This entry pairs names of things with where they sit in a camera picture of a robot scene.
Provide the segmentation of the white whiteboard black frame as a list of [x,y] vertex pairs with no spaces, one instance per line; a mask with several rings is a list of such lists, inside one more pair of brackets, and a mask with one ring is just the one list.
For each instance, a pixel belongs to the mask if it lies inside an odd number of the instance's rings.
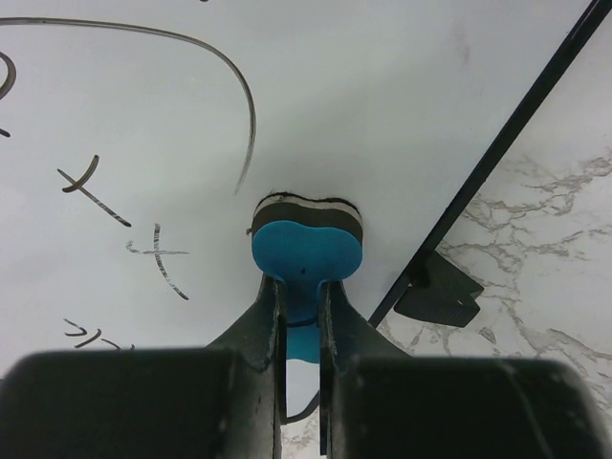
[[275,191],[353,203],[374,313],[584,1],[5,1],[1,368],[194,347]]

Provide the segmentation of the blue whiteboard eraser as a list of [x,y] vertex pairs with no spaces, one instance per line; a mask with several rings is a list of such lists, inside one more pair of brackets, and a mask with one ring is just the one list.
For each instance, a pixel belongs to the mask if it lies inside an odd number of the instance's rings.
[[338,197],[276,192],[255,207],[250,235],[254,263],[284,286],[287,358],[318,363],[323,285],[343,281],[361,265],[361,213]]

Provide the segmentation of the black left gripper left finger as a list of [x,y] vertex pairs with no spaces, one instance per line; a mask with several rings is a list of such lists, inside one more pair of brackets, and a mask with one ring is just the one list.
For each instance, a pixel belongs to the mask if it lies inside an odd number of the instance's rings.
[[285,290],[190,349],[47,352],[1,384],[5,458],[277,458],[286,418]]

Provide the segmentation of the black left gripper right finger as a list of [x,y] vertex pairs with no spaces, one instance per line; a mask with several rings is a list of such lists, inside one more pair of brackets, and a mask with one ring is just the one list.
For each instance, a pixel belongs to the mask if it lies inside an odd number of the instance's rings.
[[319,303],[320,451],[329,458],[603,458],[607,431],[570,366],[412,357],[349,303]]

